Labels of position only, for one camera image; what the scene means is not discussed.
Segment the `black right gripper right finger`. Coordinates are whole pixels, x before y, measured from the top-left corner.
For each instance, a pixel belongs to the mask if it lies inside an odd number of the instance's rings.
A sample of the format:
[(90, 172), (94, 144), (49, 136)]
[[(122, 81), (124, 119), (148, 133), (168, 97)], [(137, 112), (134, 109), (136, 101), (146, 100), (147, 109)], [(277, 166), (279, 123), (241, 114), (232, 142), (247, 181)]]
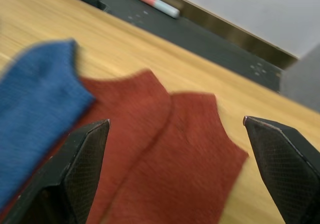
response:
[(295, 128), (245, 116), (260, 176), (287, 224), (320, 222), (320, 152)]

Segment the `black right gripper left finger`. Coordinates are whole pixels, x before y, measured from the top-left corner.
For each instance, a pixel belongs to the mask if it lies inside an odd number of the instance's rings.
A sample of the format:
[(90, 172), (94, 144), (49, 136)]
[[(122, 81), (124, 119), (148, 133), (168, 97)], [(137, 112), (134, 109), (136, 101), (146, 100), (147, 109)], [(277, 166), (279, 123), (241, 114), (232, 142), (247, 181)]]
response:
[(108, 119), (73, 131), (32, 176), (3, 224), (84, 224), (97, 191)]

